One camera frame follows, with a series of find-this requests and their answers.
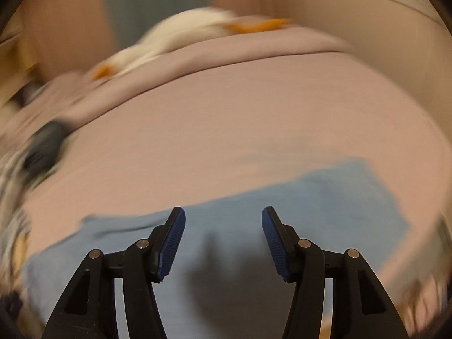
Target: wall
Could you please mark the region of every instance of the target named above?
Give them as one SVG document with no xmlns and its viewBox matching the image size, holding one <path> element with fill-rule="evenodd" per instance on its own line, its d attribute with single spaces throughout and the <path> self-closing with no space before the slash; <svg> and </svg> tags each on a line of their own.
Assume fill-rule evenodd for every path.
<svg viewBox="0 0 452 339">
<path fill-rule="evenodd" d="M 452 140 L 452 36 L 443 24 L 390 0 L 291 0 L 307 26 L 342 37 L 406 89 Z M 432 9 L 428 0 L 416 0 Z"/>
<path fill-rule="evenodd" d="M 118 50 L 104 0 L 24 0 L 21 12 L 45 80 L 89 69 Z"/>
</svg>

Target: mattress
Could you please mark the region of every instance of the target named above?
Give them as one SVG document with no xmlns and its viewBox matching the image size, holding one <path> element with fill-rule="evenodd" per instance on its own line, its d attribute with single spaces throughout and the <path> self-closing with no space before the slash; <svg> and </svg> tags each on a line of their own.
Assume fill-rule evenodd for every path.
<svg viewBox="0 0 452 339">
<path fill-rule="evenodd" d="M 269 49 L 277 51 L 284 44 L 279 34 L 259 37 L 272 37 Z M 80 116 L 83 126 L 59 171 L 26 199 L 29 253 L 75 233 L 86 215 L 144 215 L 200 204 L 363 158 L 410 226 L 377 271 L 386 287 L 396 282 L 394 297 L 401 294 L 413 278 L 407 269 L 448 206 L 449 143 L 408 93 L 344 46 L 199 63 L 209 50 L 250 53 L 246 47 L 258 39 L 249 36 L 187 47 L 198 55 L 192 66 L 152 88 L 140 83 L 170 58 L 101 86 L 97 96 L 102 103 L 110 98 L 111 106 L 89 120 Z M 113 87 L 133 94 L 118 101 Z M 99 102 L 92 98 L 91 104 Z M 67 118 L 80 111 L 71 108 Z"/>
</svg>

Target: light blue towel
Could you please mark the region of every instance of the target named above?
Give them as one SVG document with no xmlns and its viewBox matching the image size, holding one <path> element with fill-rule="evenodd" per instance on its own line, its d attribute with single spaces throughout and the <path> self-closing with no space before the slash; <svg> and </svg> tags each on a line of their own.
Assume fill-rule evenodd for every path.
<svg viewBox="0 0 452 339">
<path fill-rule="evenodd" d="M 185 207 L 186 229 L 173 268 L 154 285 L 168 338 L 281 337 L 294 285 L 276 274 L 264 238 L 261 212 L 268 205 L 300 237 L 336 252 L 356 248 L 374 270 L 407 229 L 394 197 L 360 159 L 293 182 Z M 42 318 L 48 319 L 88 251 L 126 249 L 146 238 L 169 213 L 88 217 L 79 232 L 32 256 L 24 279 Z M 331 311 L 331 285 L 325 296 L 325 311 Z M 124 311 L 118 298 L 117 311 Z M 118 326 L 121 338 L 127 338 L 123 314 L 118 314 Z"/>
</svg>

